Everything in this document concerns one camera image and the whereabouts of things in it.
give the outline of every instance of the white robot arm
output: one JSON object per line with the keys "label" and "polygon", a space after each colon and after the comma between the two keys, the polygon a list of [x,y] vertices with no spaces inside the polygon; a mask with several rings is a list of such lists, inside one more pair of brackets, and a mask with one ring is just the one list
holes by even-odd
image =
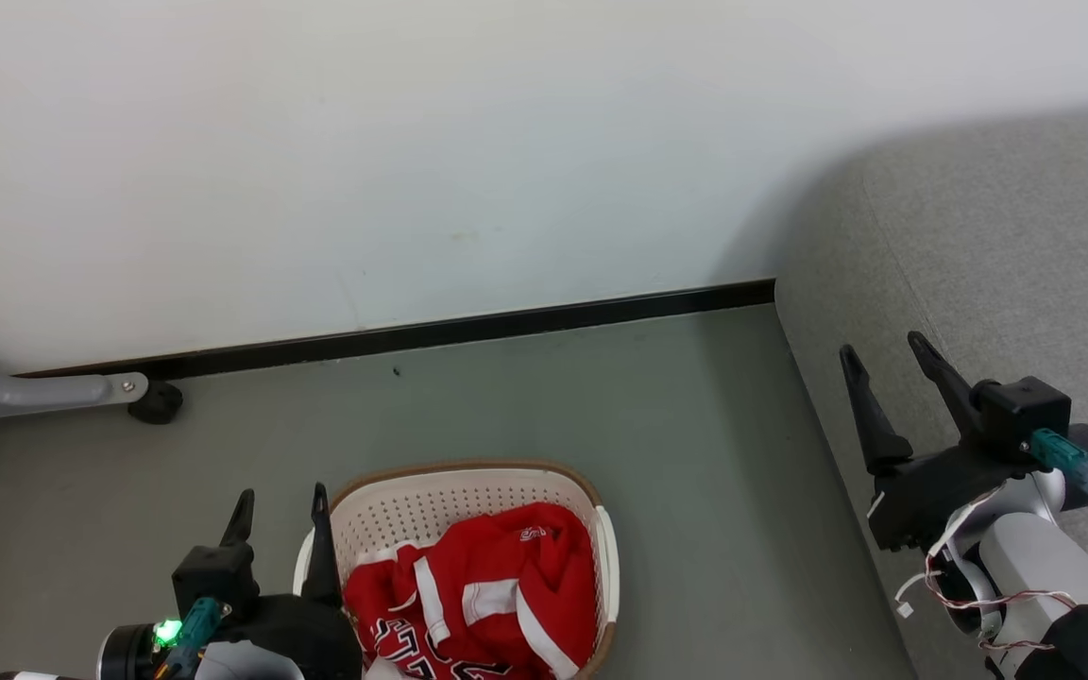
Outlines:
{"label": "white robot arm", "polygon": [[[1035,378],[968,386],[919,333],[910,345],[960,430],[957,445],[914,459],[892,431],[850,345],[855,429],[876,478],[877,545],[924,553],[924,582],[955,627],[988,651],[1000,679],[1088,680],[1088,554],[1056,524],[1088,506],[1088,425],[1071,398]],[[899,614],[912,607],[901,603]]]}

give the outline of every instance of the wire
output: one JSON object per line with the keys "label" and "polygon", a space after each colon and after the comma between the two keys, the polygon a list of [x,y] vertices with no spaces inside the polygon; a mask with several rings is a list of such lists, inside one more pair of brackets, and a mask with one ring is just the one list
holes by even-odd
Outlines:
{"label": "wire", "polygon": [[[934,577],[940,577],[942,572],[936,571],[934,565],[931,564],[931,560],[935,558],[935,555],[938,555],[938,553],[942,551],[942,547],[947,545],[947,542],[949,542],[951,537],[955,536],[955,531],[959,531],[960,528],[963,527],[963,522],[966,521],[968,517],[974,511],[976,511],[978,507],[984,505],[985,500],[988,500],[989,498],[992,498],[994,495],[998,495],[999,492],[1001,492],[1004,489],[1005,489],[1005,482],[1003,482],[998,487],[994,487],[994,490],[986,491],[985,494],[981,494],[976,498],[973,498],[968,504],[964,505],[964,507],[951,514],[949,522],[947,522],[945,528],[942,529],[942,535],[940,536],[940,539],[938,539],[938,541],[935,541],[934,545],[928,551],[926,551],[926,560],[923,565],[923,573],[920,573],[920,580],[923,580],[923,583],[926,585],[926,590],[928,590],[929,593],[931,593],[931,595],[934,595],[934,597],[937,598],[942,606],[945,606],[948,608],[954,608],[954,610],[963,610],[963,608],[973,608],[973,607],[1005,605],[1014,602],[1019,602],[1021,599],[1028,599],[1031,597],[1052,597],[1053,599],[1056,599],[1058,603],[1061,603],[1066,607],[1070,608],[1076,607],[1077,603],[1075,602],[1074,598],[1072,598],[1071,594],[1065,593],[1065,591],[1018,591],[1018,593],[1014,593],[1013,595],[1005,595],[1005,597],[996,597],[992,599],[953,599],[947,597],[947,595],[942,594],[942,591],[938,589],[938,583],[935,581]],[[901,602],[902,595],[905,593],[907,589],[910,589],[910,586],[913,583],[916,583],[916,578],[911,578],[910,581],[906,581],[901,586],[901,590],[898,591],[898,595],[895,595],[894,597],[895,602],[898,602],[899,605],[901,605],[898,611],[902,616],[907,617],[911,614],[913,614],[913,608],[911,606],[907,606],[907,603]]]}
{"label": "wire", "polygon": [[1055,645],[1044,645],[1043,642],[1035,642],[1035,641],[1006,642],[1005,644],[1002,644],[1002,645],[994,645],[994,644],[992,644],[992,642],[989,642],[989,641],[980,641],[980,642],[977,642],[977,646],[979,646],[981,650],[989,650],[989,651],[1014,650],[1015,647],[1027,647],[1027,648],[1031,648],[1031,650],[1054,650],[1054,648],[1056,648]]}
{"label": "wire", "polygon": [[172,677],[177,676],[181,670],[183,670],[183,665],[181,663],[174,663],[173,666],[168,666],[166,663],[162,663],[162,666],[160,666],[153,673],[153,680],[162,680],[162,677],[168,675],[169,671],[172,671]]}
{"label": "wire", "polygon": [[867,508],[867,519],[871,519],[871,512],[876,511],[876,508],[880,507],[880,500],[885,499],[885,492],[880,491],[880,495],[876,499],[871,500],[871,507]]}

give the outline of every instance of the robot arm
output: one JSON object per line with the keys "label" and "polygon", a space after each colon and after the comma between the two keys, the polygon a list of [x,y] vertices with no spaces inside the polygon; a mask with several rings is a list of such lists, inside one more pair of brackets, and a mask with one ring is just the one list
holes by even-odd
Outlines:
{"label": "robot arm", "polygon": [[989,650],[985,667],[994,676],[1088,679],[1088,555],[1055,521],[1088,506],[1088,425],[1071,423],[1071,398],[1039,379],[968,387],[926,337],[907,339],[960,442],[914,459],[863,362],[843,346],[855,430],[876,483],[871,536],[883,549],[924,553],[925,584],[955,627]]}
{"label": "robot arm", "polygon": [[[254,516],[255,492],[243,491],[219,545],[194,547],[171,577],[178,619],[112,630],[96,680],[359,680],[362,651],[342,611],[325,487],[313,494],[313,552],[299,595],[259,594],[247,543]],[[57,677],[0,675],[10,679]]]}

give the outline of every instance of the red clothing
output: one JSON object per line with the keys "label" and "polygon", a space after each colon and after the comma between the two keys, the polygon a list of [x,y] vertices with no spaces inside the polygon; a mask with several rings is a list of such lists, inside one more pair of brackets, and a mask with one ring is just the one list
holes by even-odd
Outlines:
{"label": "red clothing", "polygon": [[572,677],[597,635],[582,520],[532,504],[452,526],[431,547],[360,558],[344,589],[369,653],[410,677]]}

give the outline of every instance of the white cable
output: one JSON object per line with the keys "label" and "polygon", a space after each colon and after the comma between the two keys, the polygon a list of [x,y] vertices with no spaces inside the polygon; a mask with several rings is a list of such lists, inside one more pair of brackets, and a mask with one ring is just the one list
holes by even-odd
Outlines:
{"label": "white cable", "polygon": [[[941,571],[931,571],[929,572],[929,576],[938,577],[941,573]],[[901,597],[905,594],[905,591],[912,589],[912,586],[915,583],[918,583],[918,581],[926,581],[925,571],[919,571],[918,573],[914,573],[914,576],[910,577],[910,580],[901,584],[901,589],[898,589],[898,594],[893,597],[893,602],[898,603],[898,614],[901,615],[902,619],[910,619],[910,615],[914,613],[914,607],[910,603],[904,602]]]}
{"label": "white cable", "polygon": [[942,546],[945,546],[947,542],[949,542],[951,537],[955,536],[955,531],[959,531],[960,528],[963,527],[963,522],[967,521],[968,517],[974,511],[976,511],[978,507],[985,504],[985,500],[988,500],[989,498],[997,496],[998,492],[1004,489],[1005,489],[1005,482],[999,483],[997,490],[988,491],[985,494],[981,494],[976,498],[973,498],[970,503],[968,503],[963,508],[957,509],[957,511],[951,512],[951,517],[947,519],[945,528],[942,529],[942,535],[938,537],[938,541],[935,541],[934,545],[929,547],[928,551],[926,551],[926,555],[927,556],[938,555],[938,552],[942,551]]}
{"label": "white cable", "polygon": [[867,508],[867,518],[871,519],[871,512],[876,511],[876,508],[880,507],[880,500],[885,499],[885,492],[880,491],[880,495],[876,499],[871,500],[871,507]]}

